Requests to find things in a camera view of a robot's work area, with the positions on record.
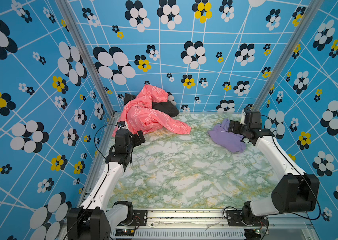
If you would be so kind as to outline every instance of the mounting plate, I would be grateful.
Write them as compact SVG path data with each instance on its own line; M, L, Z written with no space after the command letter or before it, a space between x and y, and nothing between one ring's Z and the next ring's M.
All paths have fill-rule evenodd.
M242 222L242 217L241 217L242 211L226 210L225 212L226 212L226 216L228 218L228 224L230 227L247 227L247 225L245 225ZM267 225L269 225L269 219L267 217L262 217L261 220L258 220L257 222L255 222L252 227L253 228L261 227L261 222L263 223L262 227L266 227Z
M138 224L140 225L140 227L146 226L147 210L133 210L133 217L135 217L135 216L139 217L141 221L136 222L135 219L132 219L132 223L130 223L127 227L135 227L135 226L138 226ZM124 226L120 223L118 225L118 227L126 227L126 226Z

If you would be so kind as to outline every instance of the green marble pattern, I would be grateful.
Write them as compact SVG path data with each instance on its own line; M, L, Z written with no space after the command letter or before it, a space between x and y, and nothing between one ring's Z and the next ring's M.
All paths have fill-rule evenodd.
M190 125L190 135L166 128L146 134L108 207L131 201L135 208L241 208L245 201L269 196L277 178L263 154L251 143L244 152L231 153L207 133L225 118L240 115L180 114L174 119Z

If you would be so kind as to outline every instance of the cloth pile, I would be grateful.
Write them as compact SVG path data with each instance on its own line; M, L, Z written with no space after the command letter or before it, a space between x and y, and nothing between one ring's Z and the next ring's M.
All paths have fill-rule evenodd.
M125 121L133 134L142 130L143 134L166 127L178 134L190 134L191 127L186 123L174 120L166 113L153 109L152 103L168 103L168 93L153 85L145 85L142 91L125 105L118 121Z
M243 152L246 144L241 142L243 135L228 132L229 119L225 119L221 124L217 124L211 131L208 131L211 139L218 145L228 149L230 152Z

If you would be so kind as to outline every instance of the black cable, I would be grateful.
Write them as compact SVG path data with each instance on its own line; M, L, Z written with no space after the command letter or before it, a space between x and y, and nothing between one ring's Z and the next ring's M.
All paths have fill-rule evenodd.
M95 134L95 139L96 139L97 133L98 133L103 127L105 127L105 126L110 126L110 125L116 126L116 127L120 128L120 126L115 125L115 124L105 124L104 126L102 126L102 127L100 127L100 128L98 129L98 131L97 131L96 134ZM96 147L97 151L104 157L104 159L106 159L106 157L105 157L105 156L102 154L102 152L98 149L95 140L94 140L94 144L95 144L95 147ZM106 179L106 176L108 175L108 172L109 172L109 163L108 163L108 171L107 171L107 174L105 175L104 180L102 181L101 185L100 185L99 188L97 189L97 192L94 194L93 198L96 196L96 194L98 193L98 191L99 191L99 189L101 188L102 184L104 183L104 181L105 181L105 179ZM65 237L63 238L63 240L68 236L68 233L69 233L69 231L73 228L73 226L74 226L78 221L80 221L80 220L84 217L84 214L85 214L86 210L89 208L90 204L92 204L92 201L89 203L89 205L86 207L86 209L84 209L84 211L82 212L81 216L77 218L77 220L73 223L73 225L70 227L70 229L66 232L66 235L65 235Z
M223 211L222 211L222 215L223 215L226 219L228 219L228 217L225 216L225 211L226 211L226 209L228 209L228 208L230 208L230 206L225 207L225 208L223 209Z
M73 223L73 225L70 227L70 229L66 232L65 237L62 240L65 240L65 238L68 236L68 233L73 228L73 226L84 217L84 214L85 214L86 210L89 208L89 206L90 206L91 203L92 202L90 202L89 205L84 209L84 211L82 212L81 216L77 217L77 220Z
M266 231L265 231L264 235L262 236L261 240L265 237L265 235L266 235L266 233L267 233L267 229L269 228L269 225L270 225L269 222L267 222Z

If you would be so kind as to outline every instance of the vent grille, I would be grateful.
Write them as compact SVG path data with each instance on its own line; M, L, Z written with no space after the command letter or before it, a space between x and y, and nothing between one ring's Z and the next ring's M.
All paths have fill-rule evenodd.
M111 232L115 238L116 231ZM133 239L246 239L243 229L138 229Z

